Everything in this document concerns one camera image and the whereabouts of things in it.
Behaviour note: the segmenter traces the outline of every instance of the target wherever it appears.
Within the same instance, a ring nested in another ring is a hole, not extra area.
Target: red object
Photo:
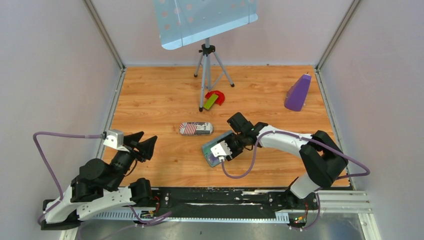
[[[220,92],[220,91],[210,91],[206,94],[206,96],[204,96],[206,99],[209,99],[212,94],[216,94],[218,95],[218,99],[215,101],[216,104],[219,104],[220,106],[223,104],[223,102],[225,101],[225,96],[224,93]]]

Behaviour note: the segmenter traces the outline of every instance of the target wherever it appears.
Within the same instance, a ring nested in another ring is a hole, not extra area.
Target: green sponge
[[[215,103],[215,101],[218,99],[218,95],[212,94],[209,99],[204,103],[203,108],[206,110],[211,109],[212,105]]]

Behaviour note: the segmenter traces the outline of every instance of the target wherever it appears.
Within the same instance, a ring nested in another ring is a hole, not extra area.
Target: black cable
[[[124,175],[124,177],[128,177],[131,173],[133,173],[134,169],[136,169],[136,167],[137,167],[137,163],[138,163],[138,162],[139,162],[139,161],[135,160],[135,164],[134,164],[134,166],[132,167],[131,171],[129,171],[129,173],[128,173],[127,175]]]

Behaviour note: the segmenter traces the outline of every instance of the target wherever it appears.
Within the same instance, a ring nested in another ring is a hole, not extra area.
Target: tripod leg
[[[216,60],[218,61],[219,65],[221,66],[222,71],[224,72],[226,78],[228,79],[229,84],[231,85],[231,87],[234,87],[233,80],[231,80],[230,75],[228,74],[227,70],[225,69],[225,66],[224,66],[223,62],[221,61],[220,56],[218,56],[217,52],[214,52],[213,54],[215,55]]]
[[[210,56],[204,56],[203,60],[203,74],[201,75],[201,90],[200,90],[200,105],[199,105],[199,112],[203,111],[203,99],[204,99],[204,92],[205,92],[205,78],[206,78],[206,63],[208,61],[208,58]]]
[[[197,78],[197,77],[198,77],[200,64],[202,64],[202,58],[203,58],[203,52],[201,52],[201,53],[200,53],[200,59],[199,59],[199,62],[197,63],[196,72],[194,73],[194,77],[195,77],[195,78]]]
[[[211,56],[207,56],[207,89],[210,91],[211,89]]]

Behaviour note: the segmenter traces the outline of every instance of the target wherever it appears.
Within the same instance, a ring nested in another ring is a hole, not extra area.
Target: wood surface
[[[194,71],[192,66],[127,69],[112,129],[125,134],[144,131],[142,140],[154,135],[158,140],[153,158],[139,163],[123,180],[123,186],[146,178],[156,187],[286,187],[305,173],[300,158],[270,148],[258,149],[252,171],[241,179],[226,177],[221,166],[210,167],[201,146],[230,130],[227,120],[236,112],[253,124],[265,122],[297,133],[322,130],[333,137],[311,66],[227,66],[235,87],[230,87],[223,76],[214,90],[225,94],[225,102],[203,112],[199,112],[202,69],[198,78],[193,77]],[[300,112],[290,111],[284,107],[286,93],[307,72],[312,82],[305,106]],[[220,73],[221,69],[213,66],[212,81]],[[214,132],[209,136],[182,136],[179,126],[183,122],[210,122]],[[109,163],[114,155],[115,151],[107,148],[103,159]],[[241,175],[249,168],[252,156],[253,151],[245,150],[226,162],[225,168],[232,175]],[[347,179],[334,183],[348,185]]]

